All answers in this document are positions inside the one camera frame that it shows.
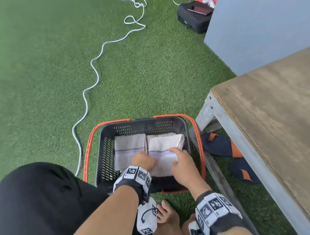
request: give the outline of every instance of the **gray wall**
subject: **gray wall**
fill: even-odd
[[[204,42],[237,75],[252,71],[310,46],[310,0],[218,0]]]

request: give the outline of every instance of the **wristband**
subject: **wristband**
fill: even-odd
[[[142,167],[129,166],[115,181],[113,192],[122,185],[132,187],[139,197],[139,205],[148,203],[150,198],[151,175]]]
[[[196,221],[204,235],[217,235],[232,227],[246,228],[240,212],[222,194],[207,191],[196,203]]]

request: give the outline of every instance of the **metal table frame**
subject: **metal table frame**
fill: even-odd
[[[242,134],[242,132],[239,130],[239,128],[236,126],[236,124],[229,117],[229,115],[211,92],[208,94],[205,103],[196,118],[196,123],[200,131],[207,130],[212,132],[222,126],[232,141],[235,143],[237,148],[240,150],[244,158],[247,160],[255,174],[259,177],[271,197],[282,210],[283,214],[291,223],[295,231],[300,235],[309,234],[310,222],[307,220],[303,211],[300,209],[294,199],[292,199],[291,195],[287,192],[283,185],[278,181],[276,176],[269,170],[263,159],[247,141],[245,136]],[[195,132],[193,128],[190,129],[190,133],[192,141],[197,148],[198,146],[195,140]],[[241,212],[248,229],[254,235],[257,235],[258,232],[255,226],[252,224],[241,203],[234,195],[231,187],[217,166],[214,158],[206,151],[205,161],[206,167],[211,173],[211,176],[218,186],[220,192],[226,196],[231,201],[231,203]]]

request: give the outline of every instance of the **left hand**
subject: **left hand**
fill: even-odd
[[[146,152],[138,152],[131,160],[133,166],[140,166],[146,171],[150,171],[156,164],[156,158],[150,157]]]

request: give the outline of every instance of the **smartphone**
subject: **smartphone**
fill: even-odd
[[[198,7],[198,6],[192,6],[188,8],[188,10],[194,13],[204,15],[204,16],[207,16],[208,14],[213,12],[212,8],[204,8],[204,7]]]

